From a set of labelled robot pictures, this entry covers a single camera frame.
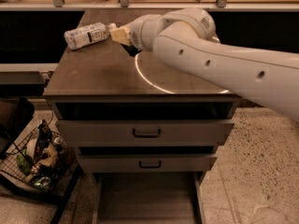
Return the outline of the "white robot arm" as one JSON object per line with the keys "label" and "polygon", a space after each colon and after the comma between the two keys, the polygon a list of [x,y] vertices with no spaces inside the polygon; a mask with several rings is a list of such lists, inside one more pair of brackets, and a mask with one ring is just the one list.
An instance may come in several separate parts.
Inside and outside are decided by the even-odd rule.
{"label": "white robot arm", "polygon": [[299,55],[223,45],[215,34],[201,8],[148,14],[110,30],[115,42],[299,121]]}

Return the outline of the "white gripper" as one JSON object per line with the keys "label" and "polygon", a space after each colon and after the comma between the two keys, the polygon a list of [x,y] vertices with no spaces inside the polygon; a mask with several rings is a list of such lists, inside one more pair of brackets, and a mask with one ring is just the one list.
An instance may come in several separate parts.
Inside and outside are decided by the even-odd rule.
{"label": "white gripper", "polygon": [[153,41],[161,30],[161,15],[149,14],[141,16],[127,26],[121,26],[110,30],[113,41],[120,44],[132,45],[144,51],[152,51]]}

